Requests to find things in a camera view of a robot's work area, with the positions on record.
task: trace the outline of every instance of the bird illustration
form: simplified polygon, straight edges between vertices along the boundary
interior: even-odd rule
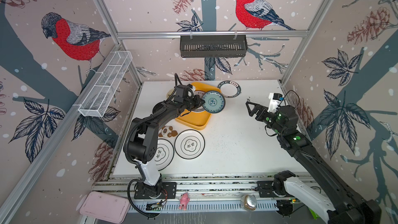
[[[265,26],[279,25],[288,30],[294,30],[287,26],[272,9],[272,5],[265,0],[236,0],[236,17],[248,28],[259,28]]]
[[[52,37],[54,42],[70,58],[78,61],[89,61],[90,68],[86,71],[94,71],[91,68],[91,59],[97,54],[105,59],[100,52],[101,42],[110,37],[103,31],[94,30],[85,24],[75,24],[54,12],[45,15],[41,21],[44,36]]]

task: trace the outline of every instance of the white table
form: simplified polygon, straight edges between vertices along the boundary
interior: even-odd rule
[[[203,83],[217,86],[221,81]],[[273,174],[284,170],[305,173],[306,169],[282,149],[276,137],[269,137],[264,123],[250,117],[246,101],[269,105],[269,93],[282,93],[276,80],[235,81],[241,87],[241,94],[226,98],[222,112],[212,114],[204,130],[199,131],[205,139],[202,154],[195,159],[183,159],[174,152],[169,166],[161,171],[170,176],[234,176]],[[144,82],[133,118],[144,118],[152,113],[155,104],[165,99],[174,86],[172,82]],[[175,120],[170,121],[178,134],[191,129]],[[168,138],[174,145],[176,137]],[[120,152],[114,175],[139,175],[134,165]]]

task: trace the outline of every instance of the bird head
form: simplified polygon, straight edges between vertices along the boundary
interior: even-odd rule
[[[44,36],[46,38],[52,37],[57,38],[57,29],[55,27],[56,23],[61,20],[62,17],[57,13],[50,12],[43,17],[41,20],[41,27],[43,29]]]

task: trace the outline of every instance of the pink box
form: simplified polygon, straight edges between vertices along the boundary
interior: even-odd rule
[[[112,223],[122,223],[129,210],[130,203],[126,198],[93,191],[84,201],[80,213]]]

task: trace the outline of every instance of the red breast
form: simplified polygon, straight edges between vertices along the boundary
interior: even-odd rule
[[[77,46],[68,43],[67,38],[70,35],[70,28],[65,19],[59,20],[55,27],[57,29],[58,37],[53,38],[53,40],[70,58],[80,61],[90,60],[99,51],[99,40],[83,46]]]
[[[252,16],[249,12],[247,12],[244,5],[253,1],[254,0],[236,0],[236,17],[247,28],[262,29],[272,22]]]

